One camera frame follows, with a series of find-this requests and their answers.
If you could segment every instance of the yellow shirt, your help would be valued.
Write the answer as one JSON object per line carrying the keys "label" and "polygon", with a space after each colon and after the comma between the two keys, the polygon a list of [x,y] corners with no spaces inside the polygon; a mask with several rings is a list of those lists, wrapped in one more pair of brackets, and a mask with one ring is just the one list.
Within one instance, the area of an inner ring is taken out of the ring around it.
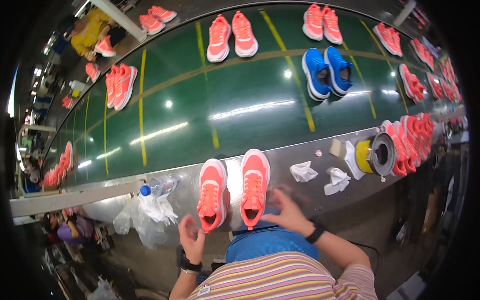
{"label": "yellow shirt", "polygon": [[98,8],[89,11],[84,18],[88,19],[86,29],[70,40],[73,48],[80,56],[93,50],[93,47],[98,42],[100,32],[105,28],[107,22],[111,20],[109,16]]}

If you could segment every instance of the blue sneaker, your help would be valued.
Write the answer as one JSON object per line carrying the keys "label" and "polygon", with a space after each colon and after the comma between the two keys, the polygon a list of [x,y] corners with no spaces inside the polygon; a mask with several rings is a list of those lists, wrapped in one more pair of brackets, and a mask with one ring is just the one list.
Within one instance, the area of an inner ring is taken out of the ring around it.
{"label": "blue sneaker", "polygon": [[353,63],[346,62],[340,52],[332,46],[325,49],[324,59],[330,65],[332,92],[339,97],[345,96],[348,93],[347,90],[353,85],[350,81]]}
{"label": "blue sneaker", "polygon": [[330,96],[330,70],[317,48],[310,48],[301,59],[301,67],[307,77],[310,98],[323,101]]}

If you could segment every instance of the bracelet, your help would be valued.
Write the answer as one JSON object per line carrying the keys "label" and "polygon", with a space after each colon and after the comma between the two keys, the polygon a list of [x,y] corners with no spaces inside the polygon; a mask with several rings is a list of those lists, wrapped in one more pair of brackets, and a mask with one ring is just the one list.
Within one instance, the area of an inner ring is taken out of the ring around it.
{"label": "bracelet", "polygon": [[192,274],[192,275],[198,275],[198,273],[199,273],[199,272],[197,272],[197,271],[185,270],[185,269],[182,269],[182,268],[180,268],[180,270],[181,270],[182,272],[185,272],[185,273],[187,273],[187,274]]}

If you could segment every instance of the smartwatch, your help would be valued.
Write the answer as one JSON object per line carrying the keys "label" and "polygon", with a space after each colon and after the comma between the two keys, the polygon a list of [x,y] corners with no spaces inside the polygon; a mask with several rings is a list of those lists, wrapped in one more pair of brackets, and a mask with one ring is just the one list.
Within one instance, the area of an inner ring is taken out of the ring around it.
{"label": "smartwatch", "polygon": [[180,245],[177,246],[177,267],[182,270],[200,272],[202,270],[202,263],[200,262],[200,264],[191,264],[188,258],[185,256],[185,250]]}
{"label": "smartwatch", "polygon": [[313,222],[313,221],[311,221],[311,222],[313,223],[313,226],[315,226],[315,231],[309,237],[306,237],[305,239],[310,244],[315,244],[315,242],[320,238],[320,236],[326,231],[326,228],[325,228],[325,226],[323,226],[319,222]]}

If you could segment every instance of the cable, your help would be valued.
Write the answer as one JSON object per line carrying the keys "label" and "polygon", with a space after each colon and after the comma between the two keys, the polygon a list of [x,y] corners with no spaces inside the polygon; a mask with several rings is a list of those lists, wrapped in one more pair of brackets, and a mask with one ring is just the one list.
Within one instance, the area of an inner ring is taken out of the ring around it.
{"label": "cable", "polygon": [[377,253],[377,265],[375,266],[375,270],[373,271],[373,275],[377,276],[378,269],[380,268],[380,253],[378,252],[378,250],[375,247],[372,247],[372,246],[369,246],[369,245],[360,244],[360,243],[357,243],[357,242],[354,242],[354,241],[351,241],[351,240],[348,240],[348,241],[351,242],[352,244],[360,246],[360,247],[370,248],[373,251],[375,251],[375,253]]}

